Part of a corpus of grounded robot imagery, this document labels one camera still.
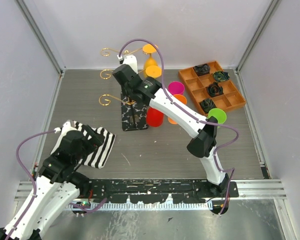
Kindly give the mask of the gold wine glass rack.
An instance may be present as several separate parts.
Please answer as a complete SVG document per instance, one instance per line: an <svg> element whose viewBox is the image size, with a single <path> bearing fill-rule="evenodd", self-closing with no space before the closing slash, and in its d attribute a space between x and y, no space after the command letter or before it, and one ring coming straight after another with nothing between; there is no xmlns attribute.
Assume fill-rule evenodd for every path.
<svg viewBox="0 0 300 240"><path fill-rule="evenodd" d="M124 50L122 56L134 55L135 53L141 51L138 48L133 51ZM98 102L100 105L107 107L111 104L112 100L117 100L120 102L121 109L121 126L124 132L146 130L148 128L146 117L147 117L147 107L142 103L137 103L134 100L130 100L129 97L125 96L120 92L120 97L115 97L111 94L102 94Z"/></svg>

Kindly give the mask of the yellow plastic wine glass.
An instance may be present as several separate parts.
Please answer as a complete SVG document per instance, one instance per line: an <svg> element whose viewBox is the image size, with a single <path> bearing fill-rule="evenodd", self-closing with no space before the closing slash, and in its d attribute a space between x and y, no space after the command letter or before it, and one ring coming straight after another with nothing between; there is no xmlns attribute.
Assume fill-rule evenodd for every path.
<svg viewBox="0 0 300 240"><path fill-rule="evenodd" d="M146 70L150 66L157 66L157 61L153 58L153 54L157 52L156 48L151 44L146 44L142 47L142 51L148 57L143 65L143 69Z"/></svg>

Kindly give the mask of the red plastic wine glass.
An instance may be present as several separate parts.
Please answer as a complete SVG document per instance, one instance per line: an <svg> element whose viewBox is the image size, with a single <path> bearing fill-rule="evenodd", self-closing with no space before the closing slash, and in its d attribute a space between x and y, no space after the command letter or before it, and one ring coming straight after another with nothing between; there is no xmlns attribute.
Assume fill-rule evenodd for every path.
<svg viewBox="0 0 300 240"><path fill-rule="evenodd" d="M146 114L146 123L151 127L160 127L163 124L164 114L155 108L149 107Z"/></svg>

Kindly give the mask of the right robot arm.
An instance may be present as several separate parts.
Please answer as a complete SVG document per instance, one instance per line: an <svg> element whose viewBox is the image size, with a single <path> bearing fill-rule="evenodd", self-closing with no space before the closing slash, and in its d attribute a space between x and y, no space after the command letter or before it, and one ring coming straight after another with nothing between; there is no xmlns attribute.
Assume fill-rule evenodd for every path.
<svg viewBox="0 0 300 240"><path fill-rule="evenodd" d="M215 117L193 111L176 99L153 77L141 79L131 66L122 64L112 72L124 95L137 103L158 110L180 125L191 137L187 150L199 158L206 172L209 191L215 197L228 197L232 175L222 168L216 136L220 123Z"/></svg>

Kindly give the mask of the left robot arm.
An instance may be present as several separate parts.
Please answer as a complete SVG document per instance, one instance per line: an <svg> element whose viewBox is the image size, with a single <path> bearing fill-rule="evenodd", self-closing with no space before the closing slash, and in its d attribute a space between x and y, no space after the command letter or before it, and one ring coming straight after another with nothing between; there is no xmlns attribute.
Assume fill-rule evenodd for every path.
<svg viewBox="0 0 300 240"><path fill-rule="evenodd" d="M89 178L76 169L81 159L102 146L105 137L88 125L79 130L71 121L52 132L60 134L57 148L44 160L36 179L31 179L32 190L17 214L0 228L0 240L42 239L74 199L90 193Z"/></svg>

